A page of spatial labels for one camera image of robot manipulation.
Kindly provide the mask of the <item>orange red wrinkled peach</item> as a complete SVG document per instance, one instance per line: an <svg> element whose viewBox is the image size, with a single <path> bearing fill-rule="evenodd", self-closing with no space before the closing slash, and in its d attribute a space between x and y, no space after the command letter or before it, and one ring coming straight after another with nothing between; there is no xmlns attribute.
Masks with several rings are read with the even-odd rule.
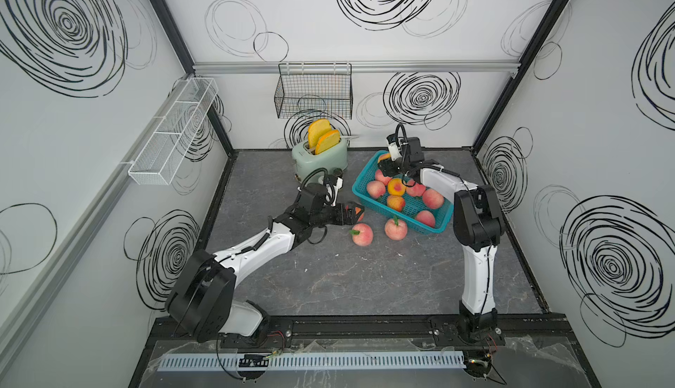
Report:
<svg viewBox="0 0 675 388"><path fill-rule="evenodd" d="M355 214L357 217L357 222L361 222L363 220L363 215L364 215L364 209L360 207L355 208Z"/></svg>

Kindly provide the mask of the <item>orange yellow peach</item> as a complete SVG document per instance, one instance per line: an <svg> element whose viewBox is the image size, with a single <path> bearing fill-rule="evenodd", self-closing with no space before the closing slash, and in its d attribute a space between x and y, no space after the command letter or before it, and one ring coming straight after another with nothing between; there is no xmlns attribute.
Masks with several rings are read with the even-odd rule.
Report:
<svg viewBox="0 0 675 388"><path fill-rule="evenodd" d="M386 204L392 210L403 212L406 201L402 196L389 195L387 197Z"/></svg>

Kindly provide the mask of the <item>pink peach with leaf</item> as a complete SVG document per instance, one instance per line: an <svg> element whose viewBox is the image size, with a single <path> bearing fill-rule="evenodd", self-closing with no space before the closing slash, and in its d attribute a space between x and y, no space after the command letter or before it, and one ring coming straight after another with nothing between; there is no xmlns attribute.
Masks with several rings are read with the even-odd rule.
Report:
<svg viewBox="0 0 675 388"><path fill-rule="evenodd" d="M355 224L350 230L350 234L353 239L353 243L360 247L368 247L372 244L374 240L374 233L372 228L368 224Z"/></svg>

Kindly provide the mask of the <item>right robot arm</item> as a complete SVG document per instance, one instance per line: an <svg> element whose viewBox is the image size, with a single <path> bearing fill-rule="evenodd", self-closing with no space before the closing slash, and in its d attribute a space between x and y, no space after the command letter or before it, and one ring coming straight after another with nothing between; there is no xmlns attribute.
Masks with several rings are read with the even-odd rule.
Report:
<svg viewBox="0 0 675 388"><path fill-rule="evenodd" d="M490 185L467 182L459 173L426 159L419 139L406 136L403 126L387 136L387 144L390 156L378 165L384 175L401 175L453 203L453 229L464 259L457 333L467 344L483 342L497 329L495 259L506 231L497 193Z"/></svg>

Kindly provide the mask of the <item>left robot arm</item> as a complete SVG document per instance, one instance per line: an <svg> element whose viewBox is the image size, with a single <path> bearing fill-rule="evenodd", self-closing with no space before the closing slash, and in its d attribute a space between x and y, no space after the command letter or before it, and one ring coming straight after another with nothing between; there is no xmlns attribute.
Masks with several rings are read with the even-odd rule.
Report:
<svg viewBox="0 0 675 388"><path fill-rule="evenodd" d="M315 229L359 222L365 207L338 202L340 184L340 179L303 184L294 203L278 217L270 217L267 227L251 238L215 254L195 251L165 302L178 327L200 343L221 335L264 340L269 315L251 301L236 301L235 290L269 261L308 242Z"/></svg>

